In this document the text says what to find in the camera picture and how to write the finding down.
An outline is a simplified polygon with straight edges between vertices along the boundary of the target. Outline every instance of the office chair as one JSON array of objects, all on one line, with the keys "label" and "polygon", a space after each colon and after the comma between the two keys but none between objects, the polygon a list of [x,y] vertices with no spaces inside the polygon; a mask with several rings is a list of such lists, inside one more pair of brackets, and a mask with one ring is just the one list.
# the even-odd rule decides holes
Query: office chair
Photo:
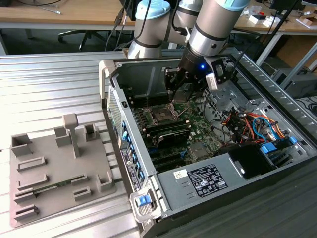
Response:
[{"label": "office chair", "polygon": [[73,31],[66,31],[63,33],[59,33],[58,34],[58,41],[62,43],[62,42],[64,42],[64,40],[63,40],[64,36],[69,36],[69,35],[74,35],[74,34],[79,34],[79,33],[85,33],[84,38],[79,46],[79,51],[83,50],[83,47],[85,46],[87,39],[88,38],[91,39],[91,36],[95,36],[98,39],[100,39],[106,43],[106,38],[104,38],[99,33],[97,33],[97,31],[93,31],[93,30],[73,30]]}]

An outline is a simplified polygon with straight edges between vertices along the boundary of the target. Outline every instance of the power supply label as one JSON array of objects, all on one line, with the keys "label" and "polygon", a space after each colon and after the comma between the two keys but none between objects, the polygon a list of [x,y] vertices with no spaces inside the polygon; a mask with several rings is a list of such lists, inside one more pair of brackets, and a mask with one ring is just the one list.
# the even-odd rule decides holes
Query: power supply label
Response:
[{"label": "power supply label", "polygon": [[140,188],[139,181],[137,179],[136,173],[134,171],[134,165],[131,162],[131,158],[129,156],[129,152],[128,152],[127,149],[123,149],[120,152],[121,152],[123,161],[125,163],[125,168],[126,168],[126,170],[128,172],[130,183],[132,185],[133,191],[134,192],[139,191],[141,188]]},{"label": "power supply label", "polygon": [[199,197],[205,197],[228,187],[214,164],[189,171],[187,174]]}]

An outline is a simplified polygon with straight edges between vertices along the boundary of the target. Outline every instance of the barcode label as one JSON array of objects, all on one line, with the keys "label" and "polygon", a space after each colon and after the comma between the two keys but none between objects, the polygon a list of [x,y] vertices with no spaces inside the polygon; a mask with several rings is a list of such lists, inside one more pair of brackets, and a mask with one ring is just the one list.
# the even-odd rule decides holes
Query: barcode label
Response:
[{"label": "barcode label", "polygon": [[182,177],[187,176],[187,170],[180,170],[173,173],[176,179],[180,179]]}]

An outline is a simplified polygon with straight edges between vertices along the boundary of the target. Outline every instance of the blue cable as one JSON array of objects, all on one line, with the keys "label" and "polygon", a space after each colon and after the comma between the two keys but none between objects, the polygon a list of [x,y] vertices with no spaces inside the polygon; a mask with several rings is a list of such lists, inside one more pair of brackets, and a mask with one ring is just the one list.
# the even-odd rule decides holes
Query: blue cable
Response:
[{"label": "blue cable", "polygon": [[263,135],[259,134],[259,133],[257,132],[256,128],[255,128],[255,122],[256,122],[257,119],[262,119],[262,120],[264,120],[264,121],[268,124],[269,128],[271,129],[271,131],[272,131],[274,137],[275,137],[276,139],[280,139],[279,135],[274,131],[274,129],[273,129],[271,123],[269,122],[269,120],[266,119],[266,118],[261,118],[261,117],[255,118],[255,119],[253,120],[253,122],[252,122],[252,129],[253,129],[253,131],[254,131],[254,133],[255,133],[256,135],[258,135],[258,136],[260,136],[261,138],[263,138],[263,139],[265,140],[265,142],[266,142],[266,138],[265,138]]}]

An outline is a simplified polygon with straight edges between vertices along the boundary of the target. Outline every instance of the motherboard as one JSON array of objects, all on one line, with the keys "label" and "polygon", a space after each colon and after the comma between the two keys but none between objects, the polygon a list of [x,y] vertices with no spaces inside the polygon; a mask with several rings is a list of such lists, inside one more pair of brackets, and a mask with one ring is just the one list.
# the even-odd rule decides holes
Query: motherboard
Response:
[{"label": "motherboard", "polygon": [[133,115],[159,172],[212,157],[222,146],[193,100],[135,108]]}]

